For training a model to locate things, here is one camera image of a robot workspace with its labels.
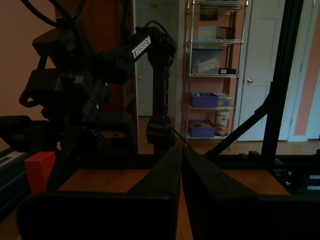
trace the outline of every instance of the red block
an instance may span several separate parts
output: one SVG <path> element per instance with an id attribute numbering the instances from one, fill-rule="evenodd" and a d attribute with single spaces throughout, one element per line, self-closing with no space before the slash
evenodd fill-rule
<path id="1" fill-rule="evenodd" d="M 42 151 L 24 160 L 31 193 L 38 194 L 46 190 L 48 179 L 55 164 L 53 151 Z"/>

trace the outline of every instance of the purple bin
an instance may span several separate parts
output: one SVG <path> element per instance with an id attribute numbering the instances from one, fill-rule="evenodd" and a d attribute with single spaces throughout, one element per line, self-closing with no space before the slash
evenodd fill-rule
<path id="1" fill-rule="evenodd" d="M 199 94 L 205 93 L 205 96 L 191 96 L 191 106 L 193 108 L 216 108 L 219 103 L 219 96 L 212 92 L 199 92 Z"/>
<path id="2" fill-rule="evenodd" d="M 189 135 L 194 138 L 212 138 L 216 134 L 216 128 L 209 120 L 189 120 L 189 125 L 194 122 L 204 122 L 212 125 L 212 127 L 192 127 L 189 126 Z"/>

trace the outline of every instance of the table surface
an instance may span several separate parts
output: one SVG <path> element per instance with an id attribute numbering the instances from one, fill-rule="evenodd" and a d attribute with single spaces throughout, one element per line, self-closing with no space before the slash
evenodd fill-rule
<path id="1" fill-rule="evenodd" d="M 79 169 L 61 189 L 124 193 L 143 179 L 148 172 L 148 169 Z M 288 195 L 288 192 L 266 170 L 225 170 L 225 172 L 259 194 Z M 16 211 L 14 211 L 0 224 L 0 240 L 17 240 L 18 238 L 19 231 Z M 182 185 L 176 239 L 193 239 Z"/>

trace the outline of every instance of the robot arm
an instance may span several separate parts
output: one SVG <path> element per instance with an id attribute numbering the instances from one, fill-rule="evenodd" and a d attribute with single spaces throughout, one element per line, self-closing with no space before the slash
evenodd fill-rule
<path id="1" fill-rule="evenodd" d="M 73 22 L 58 1 L 50 2 L 65 16 L 56 28 L 33 40 L 40 62 L 19 99 L 28 108 L 41 105 L 41 113 L 48 121 L 3 116 L 0 137 L 18 152 L 55 151 L 47 189 L 57 189 L 78 169 L 80 161 L 93 158 L 98 149 L 101 136 L 97 130 L 101 129 L 97 121 L 103 122 L 100 111 L 108 99 L 108 84 L 124 84 L 134 72 L 134 63 L 148 53 L 153 67 L 153 113 L 147 139 L 154 144 L 158 161 L 176 143 L 167 115 L 169 68 L 177 49 L 175 41 L 166 31 L 149 27 L 151 21 L 136 28 L 136 34 L 124 46 L 94 54 L 81 24 Z M 56 68 L 45 69 L 48 57 Z M 56 147 L 58 141 L 61 151 Z"/>

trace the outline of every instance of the baseboard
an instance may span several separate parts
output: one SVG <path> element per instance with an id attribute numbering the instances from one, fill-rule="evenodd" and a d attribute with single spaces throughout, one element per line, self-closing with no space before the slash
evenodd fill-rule
<path id="1" fill-rule="evenodd" d="M 307 136 L 289 136 L 288 142 L 307 142 L 308 137 Z"/>

